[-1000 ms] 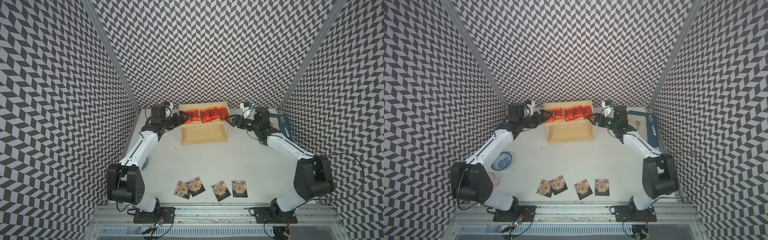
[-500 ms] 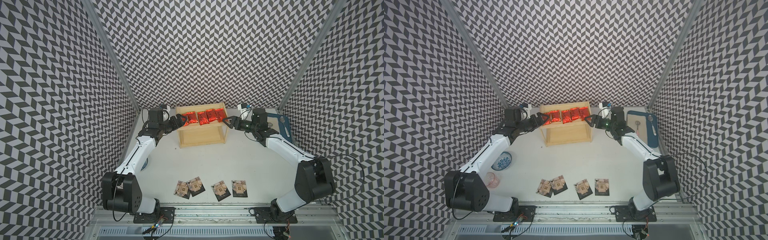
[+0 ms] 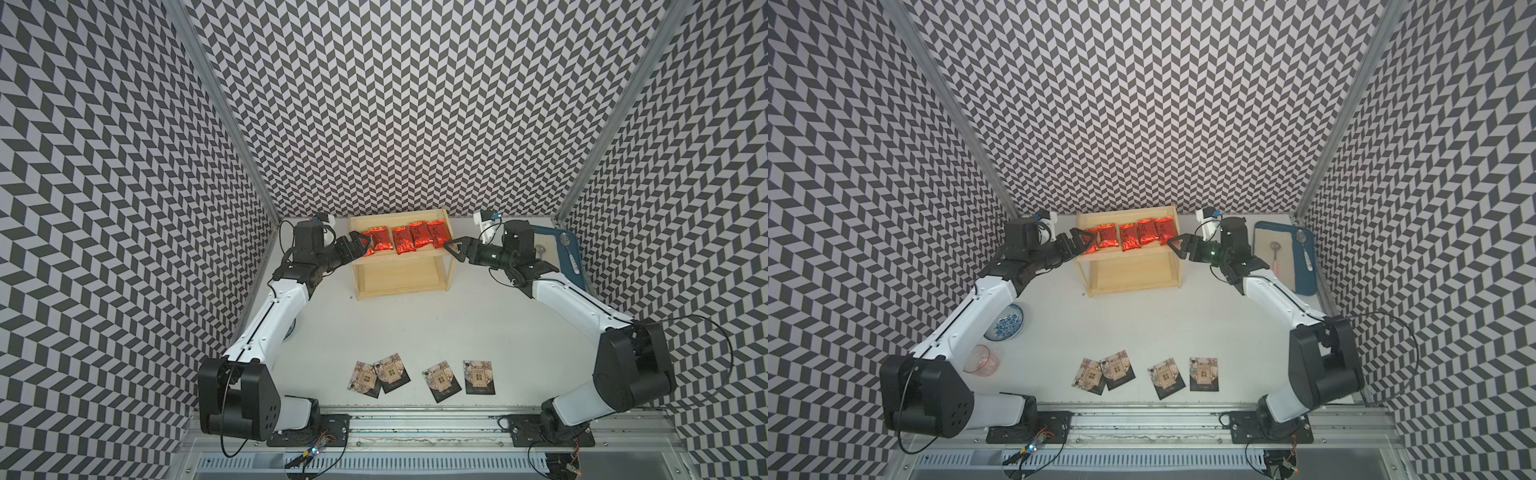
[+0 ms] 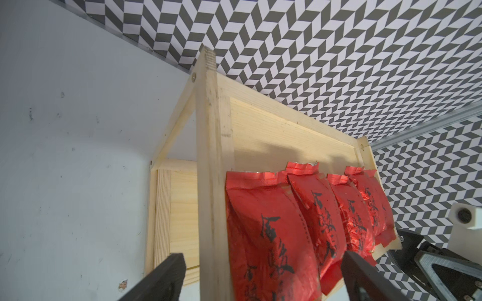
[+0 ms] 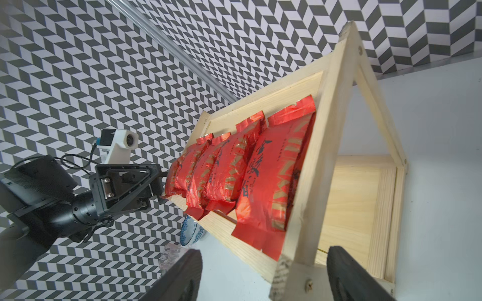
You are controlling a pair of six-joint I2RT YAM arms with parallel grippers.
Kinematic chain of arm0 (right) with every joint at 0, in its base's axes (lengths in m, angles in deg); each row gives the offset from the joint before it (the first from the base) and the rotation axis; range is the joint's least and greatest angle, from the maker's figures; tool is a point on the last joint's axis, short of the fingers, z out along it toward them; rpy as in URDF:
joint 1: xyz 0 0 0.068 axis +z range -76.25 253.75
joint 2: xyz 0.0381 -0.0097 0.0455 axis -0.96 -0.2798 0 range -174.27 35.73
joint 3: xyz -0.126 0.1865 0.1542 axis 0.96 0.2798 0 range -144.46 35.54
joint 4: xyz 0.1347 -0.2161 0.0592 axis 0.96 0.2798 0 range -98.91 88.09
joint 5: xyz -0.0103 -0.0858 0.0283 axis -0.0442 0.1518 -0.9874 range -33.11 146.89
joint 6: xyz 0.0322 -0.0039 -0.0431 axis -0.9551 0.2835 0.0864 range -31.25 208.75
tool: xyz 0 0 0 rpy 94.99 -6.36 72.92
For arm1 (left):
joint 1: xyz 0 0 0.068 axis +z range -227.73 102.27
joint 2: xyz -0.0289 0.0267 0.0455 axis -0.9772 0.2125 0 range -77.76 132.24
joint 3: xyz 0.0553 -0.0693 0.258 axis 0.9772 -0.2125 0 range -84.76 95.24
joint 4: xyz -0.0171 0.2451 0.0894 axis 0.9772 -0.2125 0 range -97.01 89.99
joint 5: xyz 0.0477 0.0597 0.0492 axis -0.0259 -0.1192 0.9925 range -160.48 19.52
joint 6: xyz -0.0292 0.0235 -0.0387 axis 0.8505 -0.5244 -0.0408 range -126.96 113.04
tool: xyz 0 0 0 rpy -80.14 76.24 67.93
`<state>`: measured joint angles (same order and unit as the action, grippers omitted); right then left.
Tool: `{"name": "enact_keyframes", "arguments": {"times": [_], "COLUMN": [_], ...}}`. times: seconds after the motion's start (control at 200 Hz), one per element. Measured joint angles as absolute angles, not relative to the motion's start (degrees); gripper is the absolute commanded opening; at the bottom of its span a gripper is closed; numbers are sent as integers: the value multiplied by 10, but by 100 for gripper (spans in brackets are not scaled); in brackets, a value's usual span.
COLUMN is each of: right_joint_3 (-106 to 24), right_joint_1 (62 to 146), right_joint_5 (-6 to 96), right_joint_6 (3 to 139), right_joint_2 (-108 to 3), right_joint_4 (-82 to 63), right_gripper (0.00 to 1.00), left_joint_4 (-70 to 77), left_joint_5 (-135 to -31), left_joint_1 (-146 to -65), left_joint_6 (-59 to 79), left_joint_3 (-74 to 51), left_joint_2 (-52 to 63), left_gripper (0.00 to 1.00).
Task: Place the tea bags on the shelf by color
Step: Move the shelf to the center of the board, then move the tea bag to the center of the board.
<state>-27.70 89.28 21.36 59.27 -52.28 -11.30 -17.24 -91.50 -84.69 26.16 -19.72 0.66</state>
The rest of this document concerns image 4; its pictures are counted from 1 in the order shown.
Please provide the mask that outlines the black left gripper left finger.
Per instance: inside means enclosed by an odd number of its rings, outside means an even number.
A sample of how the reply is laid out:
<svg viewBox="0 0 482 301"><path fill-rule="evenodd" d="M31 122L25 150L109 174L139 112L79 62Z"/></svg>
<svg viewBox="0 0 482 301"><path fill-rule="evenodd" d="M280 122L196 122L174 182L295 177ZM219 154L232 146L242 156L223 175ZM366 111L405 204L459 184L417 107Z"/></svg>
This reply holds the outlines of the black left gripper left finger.
<svg viewBox="0 0 482 301"><path fill-rule="evenodd" d="M173 253L119 300L179 300L186 271L183 254Z"/></svg>

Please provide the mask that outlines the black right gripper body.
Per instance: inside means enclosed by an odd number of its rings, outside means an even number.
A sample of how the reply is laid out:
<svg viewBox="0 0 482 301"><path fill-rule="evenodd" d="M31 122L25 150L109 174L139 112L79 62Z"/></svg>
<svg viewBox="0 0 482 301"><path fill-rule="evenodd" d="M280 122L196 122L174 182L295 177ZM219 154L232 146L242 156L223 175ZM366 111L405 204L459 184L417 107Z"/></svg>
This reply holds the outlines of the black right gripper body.
<svg viewBox="0 0 482 301"><path fill-rule="evenodd" d="M398 230L400 250L391 261L438 300L481 300L481 265L427 242L410 230Z"/></svg>

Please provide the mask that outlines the light wooden two-tier shelf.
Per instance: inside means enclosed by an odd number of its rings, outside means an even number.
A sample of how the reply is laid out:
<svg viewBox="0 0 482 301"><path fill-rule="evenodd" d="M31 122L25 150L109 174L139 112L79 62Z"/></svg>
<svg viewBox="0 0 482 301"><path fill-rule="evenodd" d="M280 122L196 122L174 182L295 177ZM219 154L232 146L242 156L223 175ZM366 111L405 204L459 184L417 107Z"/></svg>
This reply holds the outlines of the light wooden two-tier shelf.
<svg viewBox="0 0 482 301"><path fill-rule="evenodd" d="M198 192L200 298L236 300L228 248L228 172L287 176L289 162L318 163L327 178L345 175L347 166L376 171L377 167L367 138L352 138L221 75L215 58L213 50L202 49L153 160L146 261L152 270L173 253L169 247L172 167L189 171L197 183L180 184L179 189ZM197 122L197 160L189 166L172 163L167 154L192 115ZM379 180L378 171L375 177Z"/></svg>

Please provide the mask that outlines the red tea bag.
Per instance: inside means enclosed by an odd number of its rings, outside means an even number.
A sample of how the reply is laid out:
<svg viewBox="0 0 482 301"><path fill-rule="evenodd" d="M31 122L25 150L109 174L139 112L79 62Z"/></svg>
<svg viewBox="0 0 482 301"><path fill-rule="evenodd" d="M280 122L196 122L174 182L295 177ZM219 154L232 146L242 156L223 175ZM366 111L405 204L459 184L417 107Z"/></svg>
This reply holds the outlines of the red tea bag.
<svg viewBox="0 0 482 301"><path fill-rule="evenodd" d="M347 250L360 255L371 266L376 266L377 262L372 255L375 236L362 195L348 176L329 174L327 180L340 208Z"/></svg>
<svg viewBox="0 0 482 301"><path fill-rule="evenodd" d="M231 171L225 189L235 299L316 300L316 255L287 176Z"/></svg>
<svg viewBox="0 0 482 301"><path fill-rule="evenodd" d="M286 173L313 242L321 291L329 295L343 278L341 261L347 247L338 202L318 163L289 162Z"/></svg>
<svg viewBox="0 0 482 301"><path fill-rule="evenodd" d="M369 210L375 244L387 247L397 236L393 212L382 185L375 177L376 173L375 169L364 167L347 166L345 168L345 175L361 193Z"/></svg>

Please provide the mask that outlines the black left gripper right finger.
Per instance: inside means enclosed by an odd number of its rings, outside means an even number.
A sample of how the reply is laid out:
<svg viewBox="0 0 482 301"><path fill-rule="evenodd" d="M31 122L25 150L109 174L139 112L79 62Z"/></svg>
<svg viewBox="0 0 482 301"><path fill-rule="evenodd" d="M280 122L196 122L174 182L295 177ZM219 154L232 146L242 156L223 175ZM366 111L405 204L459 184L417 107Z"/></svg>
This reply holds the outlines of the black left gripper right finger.
<svg viewBox="0 0 482 301"><path fill-rule="evenodd" d="M354 252L345 252L341 271L351 301L409 301L399 289Z"/></svg>

